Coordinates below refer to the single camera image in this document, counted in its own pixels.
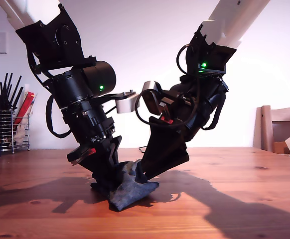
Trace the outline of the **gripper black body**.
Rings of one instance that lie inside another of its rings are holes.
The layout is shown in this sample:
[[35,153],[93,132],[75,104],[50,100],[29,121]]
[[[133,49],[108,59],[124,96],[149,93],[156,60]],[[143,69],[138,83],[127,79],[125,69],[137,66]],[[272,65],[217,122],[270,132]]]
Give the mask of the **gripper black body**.
[[159,102],[159,139],[189,142],[204,128],[215,109],[215,96],[201,99],[191,94],[165,95]]
[[101,105],[84,99],[61,110],[66,124],[80,144],[67,155],[73,165],[80,164],[89,149],[99,153],[111,152],[110,141],[115,131],[114,120],[107,117]]

